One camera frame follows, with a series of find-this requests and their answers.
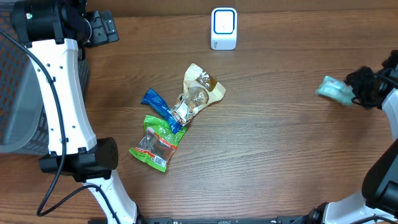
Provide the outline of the beige foil snack pouch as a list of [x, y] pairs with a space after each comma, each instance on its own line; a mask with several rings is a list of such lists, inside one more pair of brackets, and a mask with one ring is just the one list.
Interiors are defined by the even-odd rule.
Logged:
[[221, 101], [225, 87], [198, 65], [192, 63], [186, 70], [181, 93], [170, 114], [182, 126], [186, 126], [208, 105]]

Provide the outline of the mint green snack packet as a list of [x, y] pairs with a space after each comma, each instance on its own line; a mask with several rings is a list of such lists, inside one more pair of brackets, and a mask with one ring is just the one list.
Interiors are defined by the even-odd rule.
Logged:
[[355, 97], [351, 86], [330, 76], [324, 77], [322, 84], [315, 90], [315, 94], [330, 98], [345, 106], [351, 106], [352, 99]]

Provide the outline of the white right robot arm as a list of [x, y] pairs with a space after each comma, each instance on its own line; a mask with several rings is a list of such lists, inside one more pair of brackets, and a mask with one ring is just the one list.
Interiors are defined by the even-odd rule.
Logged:
[[338, 202], [325, 202], [295, 223], [397, 223], [397, 51], [390, 52], [376, 72], [361, 67], [344, 81], [326, 76], [315, 92], [343, 105], [382, 110], [393, 143], [366, 174], [361, 191]]

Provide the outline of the blue snack bar wrapper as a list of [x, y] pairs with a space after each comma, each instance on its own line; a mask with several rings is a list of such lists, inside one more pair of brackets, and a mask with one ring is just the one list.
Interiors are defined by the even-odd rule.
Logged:
[[182, 125], [172, 116], [171, 110], [165, 100], [153, 89], [148, 89], [141, 100], [142, 105], [150, 105], [166, 122], [169, 124], [171, 131], [177, 134]]

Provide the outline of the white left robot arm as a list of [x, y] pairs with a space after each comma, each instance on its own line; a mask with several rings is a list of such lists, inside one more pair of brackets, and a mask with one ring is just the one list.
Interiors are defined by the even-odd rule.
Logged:
[[18, 1], [11, 24], [16, 45], [34, 66], [44, 103], [49, 144], [39, 161], [42, 172], [81, 183], [94, 195], [106, 223], [139, 223], [138, 207], [116, 170], [116, 141], [94, 134], [78, 76], [86, 48], [119, 39], [111, 12], [88, 12], [85, 1]]

